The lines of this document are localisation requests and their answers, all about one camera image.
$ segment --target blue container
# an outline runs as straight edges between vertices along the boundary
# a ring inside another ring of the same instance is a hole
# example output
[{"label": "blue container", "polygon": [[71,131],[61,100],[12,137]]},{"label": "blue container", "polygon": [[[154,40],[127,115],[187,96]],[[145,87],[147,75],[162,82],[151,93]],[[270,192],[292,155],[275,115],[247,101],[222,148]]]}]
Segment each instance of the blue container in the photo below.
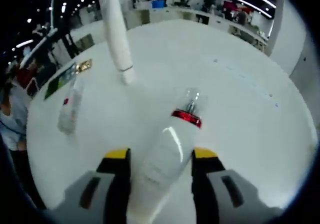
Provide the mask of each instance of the blue container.
[{"label": "blue container", "polygon": [[164,0],[154,0],[152,1],[152,8],[153,9],[162,9],[165,7],[165,1]]}]

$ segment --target table surface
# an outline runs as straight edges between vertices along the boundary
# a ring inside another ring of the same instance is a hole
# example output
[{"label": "table surface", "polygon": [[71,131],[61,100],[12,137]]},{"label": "table surface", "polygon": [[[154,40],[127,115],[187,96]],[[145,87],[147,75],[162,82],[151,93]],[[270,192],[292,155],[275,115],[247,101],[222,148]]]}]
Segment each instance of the table surface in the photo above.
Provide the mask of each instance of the table surface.
[{"label": "table surface", "polygon": [[[72,61],[93,60],[79,75],[85,88],[74,135],[57,128],[68,86],[44,100],[46,84],[30,105],[27,150],[48,208],[112,149],[130,147],[135,169],[187,87],[208,98],[198,146],[217,152],[227,169],[257,187],[267,205],[286,206],[305,178],[317,141],[310,112],[288,75],[242,40],[190,21],[137,27],[128,39],[137,75],[133,85],[121,83],[106,42]],[[176,223],[178,217],[195,223],[195,212],[186,211],[194,210],[186,195],[190,177],[181,179],[159,223]]]}]

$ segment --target small bottle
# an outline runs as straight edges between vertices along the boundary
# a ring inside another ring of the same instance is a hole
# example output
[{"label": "small bottle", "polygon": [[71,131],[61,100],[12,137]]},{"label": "small bottle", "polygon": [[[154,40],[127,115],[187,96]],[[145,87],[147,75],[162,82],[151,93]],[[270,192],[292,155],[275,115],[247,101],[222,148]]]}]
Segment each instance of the small bottle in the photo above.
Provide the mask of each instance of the small bottle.
[{"label": "small bottle", "polygon": [[72,134],[76,129],[76,120],[82,100],[83,82],[75,75],[63,100],[58,119],[58,129],[65,134]]}]

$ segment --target plastic bottle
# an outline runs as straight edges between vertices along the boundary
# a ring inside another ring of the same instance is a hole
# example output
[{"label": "plastic bottle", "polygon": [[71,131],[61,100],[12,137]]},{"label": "plastic bottle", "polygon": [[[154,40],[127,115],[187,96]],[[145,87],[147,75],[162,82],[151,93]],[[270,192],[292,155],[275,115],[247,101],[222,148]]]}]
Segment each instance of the plastic bottle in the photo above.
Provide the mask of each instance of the plastic bottle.
[{"label": "plastic bottle", "polygon": [[190,161],[202,125],[200,112],[204,105],[199,96],[197,89],[187,90],[133,174],[128,216],[136,223],[153,222],[165,205],[171,186]]},{"label": "plastic bottle", "polygon": [[70,83],[58,118],[58,129],[65,134],[72,134],[76,129],[75,124],[84,89],[83,82],[77,75],[74,76]]}]

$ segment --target person in background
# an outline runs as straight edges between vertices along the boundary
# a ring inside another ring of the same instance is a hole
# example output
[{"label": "person in background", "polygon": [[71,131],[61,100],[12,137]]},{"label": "person in background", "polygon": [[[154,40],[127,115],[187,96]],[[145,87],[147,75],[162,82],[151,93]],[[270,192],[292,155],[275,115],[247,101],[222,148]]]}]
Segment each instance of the person in background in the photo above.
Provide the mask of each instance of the person in background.
[{"label": "person in background", "polygon": [[25,89],[31,79],[37,75],[37,71],[40,66],[38,65],[37,61],[33,59],[28,67],[23,67],[20,69],[20,63],[22,60],[23,57],[19,58],[17,61],[18,65],[14,66],[10,72],[12,76],[15,77],[19,85]]},{"label": "person in background", "polygon": [[[202,6],[200,5],[200,3],[197,3],[196,6],[195,6],[195,10],[201,11],[201,9],[202,9]],[[195,15],[195,16],[196,16],[197,22],[199,23],[200,19],[202,18],[202,16],[201,15]]]},{"label": "person in background", "polygon": [[226,8],[223,13],[224,13],[224,18],[226,20],[229,20],[229,21],[233,20],[230,8]]},{"label": "person in background", "polygon": [[236,15],[237,23],[244,26],[247,23],[247,14],[245,13],[244,10],[241,10],[238,12]]},{"label": "person in background", "polygon": [[40,24],[36,25],[36,28],[32,31],[33,34],[37,34],[39,35],[41,38],[43,38],[45,36],[45,29],[42,28],[42,26]]},{"label": "person in background", "polygon": [[7,146],[15,172],[23,189],[34,204],[45,208],[34,184],[26,152],[26,122],[31,98],[19,85],[14,85],[8,75],[0,76],[0,134]]},{"label": "person in background", "polygon": [[209,13],[210,14],[214,14],[215,13],[215,5],[214,4],[212,4],[211,6],[210,6],[210,9],[209,9]]}]

